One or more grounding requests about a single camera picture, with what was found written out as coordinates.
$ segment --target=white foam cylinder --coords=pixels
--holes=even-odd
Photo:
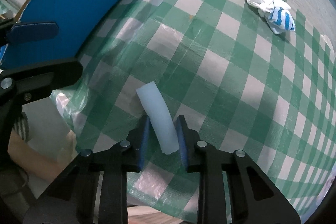
[[[136,90],[141,104],[151,120],[161,150],[166,155],[179,149],[176,130],[168,107],[154,82]]]

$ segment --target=screw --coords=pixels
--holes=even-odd
[[[24,95],[24,100],[25,101],[30,101],[31,98],[32,98],[32,95],[29,92],[25,93],[25,95]]]
[[[127,140],[123,140],[123,141],[120,142],[121,147],[128,147],[128,146],[130,146],[130,144],[131,143]]]
[[[206,147],[207,146],[207,142],[205,142],[205,141],[198,141],[197,142],[197,146],[198,147]]]
[[[83,157],[88,157],[90,155],[91,155],[91,150],[90,149],[83,149],[81,151],[81,156],[83,156]]]
[[[4,80],[1,81],[1,87],[3,89],[9,88],[13,84],[12,78],[4,78]]]
[[[245,157],[245,152],[243,150],[237,150],[236,151],[236,155],[239,157],[239,158],[243,158]]]

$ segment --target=gray floor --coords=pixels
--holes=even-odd
[[[59,150],[63,147],[69,128],[59,115],[50,98],[32,102],[23,107],[29,121],[28,144],[52,159],[57,159]],[[30,175],[29,187],[38,197],[48,186],[48,183]]]

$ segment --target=plastic sheet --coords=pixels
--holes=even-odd
[[[136,90],[136,93],[151,119],[162,152],[166,155],[176,152],[179,149],[176,130],[168,107],[155,83],[143,85]]]
[[[303,214],[334,163],[328,94],[336,86],[330,47],[318,30],[303,27],[300,11],[296,19],[302,28],[294,35],[274,35],[245,0],[121,0],[78,56],[83,78],[53,98],[62,92],[69,99],[63,117],[72,128],[77,112],[83,116],[73,129],[78,148],[95,149],[135,127],[143,114],[136,89],[154,81],[173,119],[184,115],[221,150],[244,149]],[[154,133],[146,160],[142,173],[128,174],[128,193],[195,221],[198,174],[185,172],[178,152],[164,155]]]
[[[259,15],[266,19],[273,33],[295,31],[295,22],[289,12],[291,7],[283,0],[247,0],[247,3],[258,8]]]

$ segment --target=crumpled plastic bag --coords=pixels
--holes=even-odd
[[[247,3],[258,8],[259,15],[266,19],[273,33],[295,31],[295,23],[289,12],[291,7],[283,0],[247,0]]]

